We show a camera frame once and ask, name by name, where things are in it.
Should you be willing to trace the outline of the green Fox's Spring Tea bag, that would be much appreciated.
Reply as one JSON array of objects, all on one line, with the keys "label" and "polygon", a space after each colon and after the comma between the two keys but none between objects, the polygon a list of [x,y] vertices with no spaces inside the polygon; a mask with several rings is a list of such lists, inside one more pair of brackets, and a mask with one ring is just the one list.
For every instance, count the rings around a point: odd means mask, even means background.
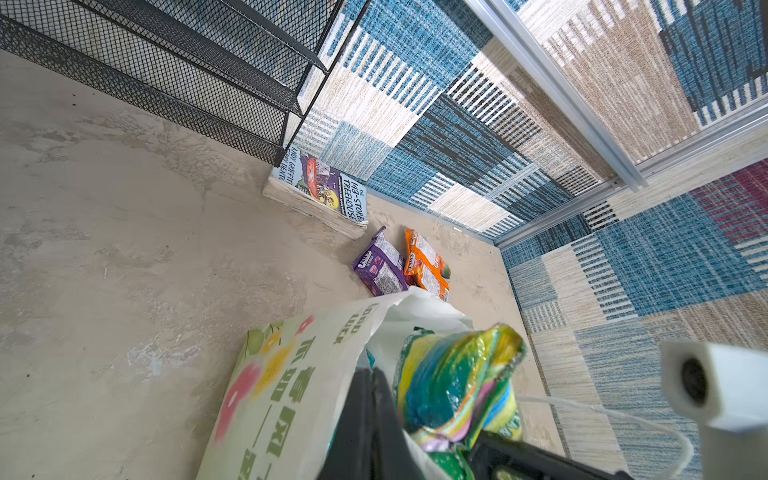
[{"label": "green Fox's Spring Tea bag", "polygon": [[394,376],[394,399],[410,438],[451,479],[473,479],[469,454],[483,432],[522,439],[512,376],[526,355],[506,324],[456,333],[414,331]]}]

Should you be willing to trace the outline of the white paper bag with illustration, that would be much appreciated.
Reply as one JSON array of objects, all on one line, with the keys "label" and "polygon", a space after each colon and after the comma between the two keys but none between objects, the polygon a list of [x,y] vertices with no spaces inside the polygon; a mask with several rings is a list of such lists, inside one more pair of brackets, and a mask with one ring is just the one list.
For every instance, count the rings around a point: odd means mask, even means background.
[{"label": "white paper bag with illustration", "polygon": [[[420,329],[477,330],[451,305],[418,289],[250,330],[198,477],[318,479],[355,372],[380,369],[395,405],[400,352],[407,337]],[[398,418],[422,479],[451,479]]]}]

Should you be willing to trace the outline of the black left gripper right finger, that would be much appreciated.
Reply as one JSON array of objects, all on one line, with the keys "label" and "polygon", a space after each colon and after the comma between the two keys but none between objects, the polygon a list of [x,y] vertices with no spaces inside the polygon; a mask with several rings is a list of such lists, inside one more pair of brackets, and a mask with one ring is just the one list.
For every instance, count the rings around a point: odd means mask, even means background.
[{"label": "black left gripper right finger", "polygon": [[372,380],[374,401],[372,479],[422,479],[421,471],[407,446],[384,373],[380,369],[374,369]]}]

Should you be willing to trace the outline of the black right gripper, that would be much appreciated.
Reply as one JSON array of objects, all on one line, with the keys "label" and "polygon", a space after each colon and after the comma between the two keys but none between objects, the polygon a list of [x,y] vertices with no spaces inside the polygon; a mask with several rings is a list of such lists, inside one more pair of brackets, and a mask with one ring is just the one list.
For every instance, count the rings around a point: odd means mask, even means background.
[{"label": "black right gripper", "polygon": [[548,452],[522,441],[483,431],[468,454],[475,479],[631,479]]}]

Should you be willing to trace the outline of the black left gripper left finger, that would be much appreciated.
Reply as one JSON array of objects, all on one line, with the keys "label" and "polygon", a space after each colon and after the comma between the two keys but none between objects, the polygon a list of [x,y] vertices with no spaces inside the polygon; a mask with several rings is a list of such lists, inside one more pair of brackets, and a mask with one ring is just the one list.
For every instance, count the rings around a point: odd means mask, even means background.
[{"label": "black left gripper left finger", "polygon": [[358,369],[318,479],[382,479],[377,427],[379,369]]}]

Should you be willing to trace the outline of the purple snack packet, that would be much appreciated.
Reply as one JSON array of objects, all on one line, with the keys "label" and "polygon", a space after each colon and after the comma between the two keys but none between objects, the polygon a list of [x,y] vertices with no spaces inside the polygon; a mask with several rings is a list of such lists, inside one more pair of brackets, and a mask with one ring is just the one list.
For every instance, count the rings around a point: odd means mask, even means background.
[{"label": "purple snack packet", "polygon": [[405,260],[387,240],[385,230],[382,226],[375,233],[367,248],[353,263],[353,271],[374,296],[408,290],[404,275]]}]

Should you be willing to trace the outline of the orange snack packet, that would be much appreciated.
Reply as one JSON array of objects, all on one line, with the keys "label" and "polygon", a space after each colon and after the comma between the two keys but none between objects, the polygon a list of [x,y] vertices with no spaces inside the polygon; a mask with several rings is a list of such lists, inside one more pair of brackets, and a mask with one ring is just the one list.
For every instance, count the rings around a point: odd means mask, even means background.
[{"label": "orange snack packet", "polygon": [[409,285],[417,286],[447,302],[450,295],[451,269],[428,243],[411,228],[405,229],[407,258],[404,276]]}]

